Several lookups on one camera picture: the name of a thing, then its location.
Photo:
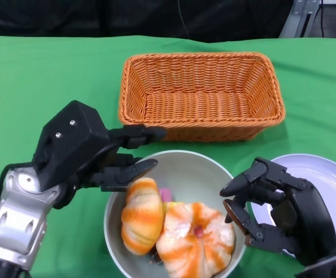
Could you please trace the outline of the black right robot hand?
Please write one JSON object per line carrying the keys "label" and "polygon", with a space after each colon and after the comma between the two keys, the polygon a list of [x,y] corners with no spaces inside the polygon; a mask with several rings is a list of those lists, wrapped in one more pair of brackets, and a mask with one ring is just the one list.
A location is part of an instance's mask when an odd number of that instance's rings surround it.
{"label": "black right robot hand", "polygon": [[[226,222],[245,235],[245,245],[293,254],[304,266],[336,256],[336,232],[323,198],[310,181],[287,168],[257,157],[220,191]],[[245,210],[247,202],[270,204],[273,225],[259,224]]]}

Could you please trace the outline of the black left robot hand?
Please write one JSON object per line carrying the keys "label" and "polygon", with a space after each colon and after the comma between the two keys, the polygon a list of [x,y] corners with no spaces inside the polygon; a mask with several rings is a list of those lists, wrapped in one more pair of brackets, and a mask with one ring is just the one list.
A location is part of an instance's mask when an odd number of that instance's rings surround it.
{"label": "black left robot hand", "polygon": [[164,128],[145,125],[107,129],[96,109],[71,101],[43,127],[39,137],[32,165],[40,191],[59,187],[55,209],[67,206],[82,188],[125,192],[130,183],[156,167],[157,161],[143,161],[119,149],[137,149],[165,135]]}

